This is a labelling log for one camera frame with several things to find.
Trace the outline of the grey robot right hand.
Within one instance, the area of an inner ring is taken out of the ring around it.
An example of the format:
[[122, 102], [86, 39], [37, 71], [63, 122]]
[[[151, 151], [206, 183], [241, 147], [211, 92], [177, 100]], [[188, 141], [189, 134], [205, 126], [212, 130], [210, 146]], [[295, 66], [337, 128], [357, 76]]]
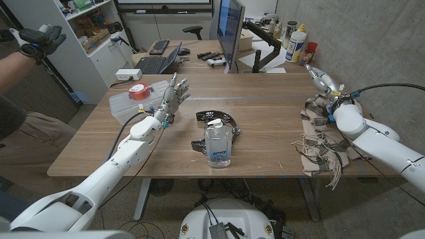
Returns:
[[325, 93], [326, 98], [330, 101], [333, 110], [339, 106], [354, 104], [354, 100], [349, 94], [343, 93], [343, 85], [339, 84], [330, 75], [324, 71], [306, 64], [308, 74], [311, 76], [313, 85]]

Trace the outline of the person's black gloved hand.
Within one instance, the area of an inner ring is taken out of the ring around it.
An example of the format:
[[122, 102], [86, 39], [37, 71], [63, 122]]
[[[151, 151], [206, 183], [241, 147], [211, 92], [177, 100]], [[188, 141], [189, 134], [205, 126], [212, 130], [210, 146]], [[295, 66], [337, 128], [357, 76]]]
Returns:
[[62, 33], [62, 27], [59, 25], [42, 25], [37, 31], [33, 29], [18, 31], [10, 28], [9, 32], [16, 38], [20, 53], [34, 58], [37, 64], [66, 40], [66, 34]]

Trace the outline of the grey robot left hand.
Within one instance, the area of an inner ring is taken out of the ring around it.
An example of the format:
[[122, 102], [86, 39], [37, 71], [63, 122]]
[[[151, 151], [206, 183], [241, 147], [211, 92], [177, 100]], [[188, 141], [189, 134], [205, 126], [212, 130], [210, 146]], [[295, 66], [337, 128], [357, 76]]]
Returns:
[[172, 76], [169, 86], [166, 88], [161, 105], [156, 109], [153, 117], [160, 122], [170, 121], [169, 117], [172, 116], [190, 94], [187, 94], [189, 85], [187, 79], [184, 78], [177, 84], [177, 73]]

